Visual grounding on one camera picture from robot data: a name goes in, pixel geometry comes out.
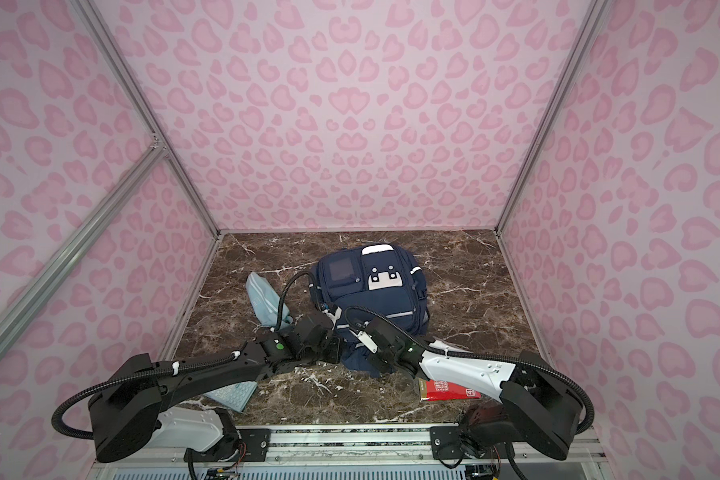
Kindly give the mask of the teal water bottle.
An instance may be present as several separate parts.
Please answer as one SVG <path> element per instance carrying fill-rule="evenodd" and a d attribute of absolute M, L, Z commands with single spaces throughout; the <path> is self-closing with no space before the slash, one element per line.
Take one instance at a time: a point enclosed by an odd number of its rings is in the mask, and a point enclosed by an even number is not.
<path fill-rule="evenodd" d="M 293 323 L 288 306 L 265 278 L 256 272 L 251 272 L 245 287 L 254 314 L 263 327 L 272 328 L 277 325 L 280 304 L 283 305 L 280 326 L 285 327 Z"/>

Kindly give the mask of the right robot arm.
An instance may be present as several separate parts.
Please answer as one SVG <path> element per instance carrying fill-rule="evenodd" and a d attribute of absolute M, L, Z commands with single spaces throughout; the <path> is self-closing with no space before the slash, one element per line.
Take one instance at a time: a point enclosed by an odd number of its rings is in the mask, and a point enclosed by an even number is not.
<path fill-rule="evenodd" d="M 524 442 L 564 460 L 574 438 L 594 422 L 595 409 L 584 389 L 531 352 L 476 354 L 415 338 L 386 318 L 365 322 L 353 334 L 380 371 L 453 383 L 492 399 L 493 406 L 473 407 L 459 421 L 464 441 L 474 449 Z"/>

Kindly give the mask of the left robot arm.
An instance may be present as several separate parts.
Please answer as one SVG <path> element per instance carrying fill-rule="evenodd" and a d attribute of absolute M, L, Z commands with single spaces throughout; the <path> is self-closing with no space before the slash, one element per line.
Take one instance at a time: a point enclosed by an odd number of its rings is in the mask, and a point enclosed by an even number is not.
<path fill-rule="evenodd" d="M 113 463 L 148 444 L 185 450 L 196 462 L 238 459 L 243 440 L 230 414 L 181 413 L 179 404 L 228 385 L 260 381 L 318 362 L 337 363 L 346 348 L 331 320 L 309 316 L 282 332 L 265 330 L 239 347 L 183 360 L 129 358 L 111 385 L 88 403 L 96 459 Z"/>

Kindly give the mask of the navy blue student backpack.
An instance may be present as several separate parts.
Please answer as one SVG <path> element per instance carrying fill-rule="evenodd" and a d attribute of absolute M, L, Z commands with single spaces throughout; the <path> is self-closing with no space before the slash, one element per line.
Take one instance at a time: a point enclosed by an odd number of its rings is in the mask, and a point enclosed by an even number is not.
<path fill-rule="evenodd" d="M 373 316 L 360 307 L 381 314 L 413 336 L 427 333 L 428 287 L 424 272 L 408 250 L 387 243 L 343 249 L 322 257 L 311 273 L 310 287 L 316 306 L 340 306 L 343 314 L 336 333 L 345 342 L 342 364 L 349 370 L 382 376 L 368 361 L 370 352 L 355 348 L 351 328 Z"/>

